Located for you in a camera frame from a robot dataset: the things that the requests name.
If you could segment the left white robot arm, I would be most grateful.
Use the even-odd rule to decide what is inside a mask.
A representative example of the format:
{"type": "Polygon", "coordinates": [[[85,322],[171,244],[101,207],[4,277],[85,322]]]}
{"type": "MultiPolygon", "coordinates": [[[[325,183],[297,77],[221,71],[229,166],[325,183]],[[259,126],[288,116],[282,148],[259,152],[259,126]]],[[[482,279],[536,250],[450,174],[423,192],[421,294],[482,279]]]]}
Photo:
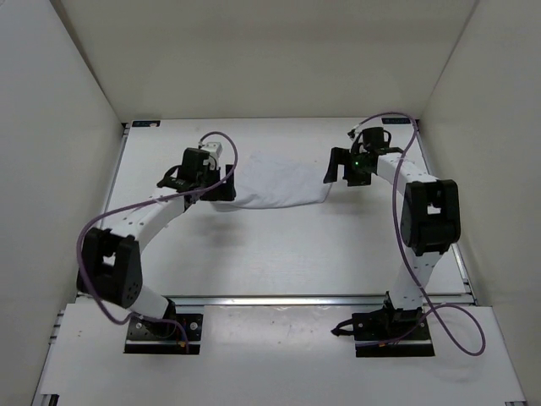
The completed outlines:
{"type": "Polygon", "coordinates": [[[121,215],[117,223],[99,228],[90,221],[77,240],[78,291],[99,306],[128,310],[147,321],[159,337],[172,334],[177,325],[175,305],[145,285],[141,256],[154,237],[197,202],[234,200],[236,165],[221,166],[221,154],[219,142],[189,147],[147,200],[113,211],[121,215]]]}

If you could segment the white skirt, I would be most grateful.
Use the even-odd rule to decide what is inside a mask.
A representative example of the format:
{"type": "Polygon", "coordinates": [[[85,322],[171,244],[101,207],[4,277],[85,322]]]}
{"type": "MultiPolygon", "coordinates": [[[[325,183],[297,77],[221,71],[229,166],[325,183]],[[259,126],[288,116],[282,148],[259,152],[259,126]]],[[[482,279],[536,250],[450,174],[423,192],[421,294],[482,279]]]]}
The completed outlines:
{"type": "Polygon", "coordinates": [[[212,206],[217,211],[235,211],[323,203],[331,185],[323,182],[320,172],[314,164],[257,151],[235,171],[235,200],[214,202],[212,206]]]}

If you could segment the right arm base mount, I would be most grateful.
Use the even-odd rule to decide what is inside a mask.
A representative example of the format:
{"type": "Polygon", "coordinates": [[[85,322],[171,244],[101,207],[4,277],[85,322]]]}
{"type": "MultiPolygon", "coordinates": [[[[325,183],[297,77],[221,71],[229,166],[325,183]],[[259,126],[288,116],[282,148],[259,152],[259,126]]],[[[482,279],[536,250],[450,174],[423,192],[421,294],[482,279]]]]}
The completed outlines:
{"type": "Polygon", "coordinates": [[[352,337],[358,358],[424,358],[435,356],[422,307],[397,309],[385,299],[378,310],[356,312],[338,323],[331,333],[352,337]]]}

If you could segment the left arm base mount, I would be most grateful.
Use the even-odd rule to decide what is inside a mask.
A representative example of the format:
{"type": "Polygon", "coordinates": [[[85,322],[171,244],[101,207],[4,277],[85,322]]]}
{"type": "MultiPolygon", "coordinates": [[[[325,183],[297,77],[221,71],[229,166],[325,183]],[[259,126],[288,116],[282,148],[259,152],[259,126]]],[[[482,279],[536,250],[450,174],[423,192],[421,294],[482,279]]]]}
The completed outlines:
{"type": "Polygon", "coordinates": [[[132,319],[128,324],[124,353],[143,355],[199,355],[203,324],[204,308],[202,306],[178,306],[177,322],[182,325],[188,341],[177,327],[148,321],[132,319]]]}

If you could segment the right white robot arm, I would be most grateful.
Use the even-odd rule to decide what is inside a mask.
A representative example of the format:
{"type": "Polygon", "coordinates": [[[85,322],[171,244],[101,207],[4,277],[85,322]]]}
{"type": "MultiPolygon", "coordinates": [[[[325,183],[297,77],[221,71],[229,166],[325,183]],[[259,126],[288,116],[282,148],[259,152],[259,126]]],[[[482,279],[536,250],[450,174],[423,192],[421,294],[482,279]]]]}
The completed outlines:
{"type": "Polygon", "coordinates": [[[351,147],[331,149],[324,182],[335,183],[342,167],[349,187],[368,186],[376,176],[392,186],[393,198],[402,198],[402,208],[393,212],[402,265],[387,294],[392,310],[379,318],[382,334],[395,339],[410,325],[403,311],[422,306],[435,266],[460,238],[458,187],[409,161],[403,149],[391,145],[391,133],[382,127],[351,131],[350,137],[351,147]]]}

